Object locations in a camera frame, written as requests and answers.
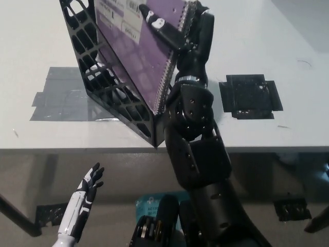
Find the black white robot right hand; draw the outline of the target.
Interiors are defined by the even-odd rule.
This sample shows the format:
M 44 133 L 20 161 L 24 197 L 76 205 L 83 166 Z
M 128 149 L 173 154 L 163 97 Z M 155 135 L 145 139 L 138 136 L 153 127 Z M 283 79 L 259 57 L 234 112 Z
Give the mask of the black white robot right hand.
M 178 55 L 175 80 L 195 77 L 197 82 L 207 87 L 205 65 L 209 59 L 214 31 L 214 15 L 209 8 L 196 1 L 188 36 L 155 14 L 147 5 L 139 5 L 139 10 L 152 33 Z

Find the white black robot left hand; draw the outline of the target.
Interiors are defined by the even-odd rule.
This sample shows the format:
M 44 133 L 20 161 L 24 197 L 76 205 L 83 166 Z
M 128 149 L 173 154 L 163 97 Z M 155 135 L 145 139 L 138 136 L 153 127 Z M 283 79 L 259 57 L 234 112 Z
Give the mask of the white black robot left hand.
M 76 242 L 79 242 L 95 200 L 97 189 L 103 185 L 103 182 L 100 181 L 103 172 L 104 168 L 96 163 L 81 180 L 69 200 L 59 227 L 59 234 L 71 236 Z

